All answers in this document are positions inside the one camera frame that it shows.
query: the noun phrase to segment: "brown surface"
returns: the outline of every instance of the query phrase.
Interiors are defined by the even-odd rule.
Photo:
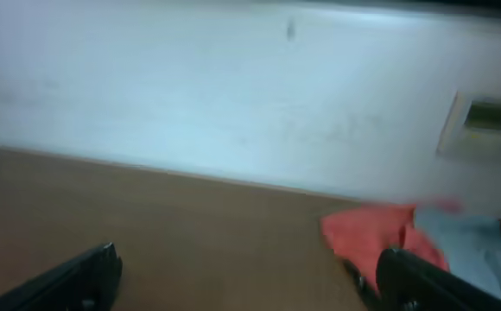
[[[317,222],[354,205],[0,150],[0,293],[112,241],[115,310],[361,310]]]

